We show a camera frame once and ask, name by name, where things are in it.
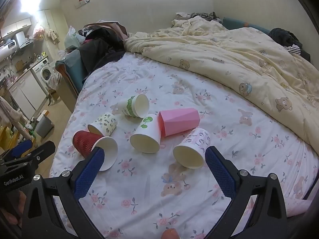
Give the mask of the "left hand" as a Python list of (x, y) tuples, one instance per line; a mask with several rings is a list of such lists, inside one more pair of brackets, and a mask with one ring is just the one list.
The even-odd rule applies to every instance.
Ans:
[(10, 225), (22, 227), (26, 199), (25, 193), (21, 190), (14, 190), (1, 196), (1, 213)]

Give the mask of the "right hand thumb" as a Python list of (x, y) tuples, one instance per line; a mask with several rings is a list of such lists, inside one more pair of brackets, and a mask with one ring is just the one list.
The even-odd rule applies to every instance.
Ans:
[(176, 229), (167, 229), (163, 232), (160, 239), (180, 239)]

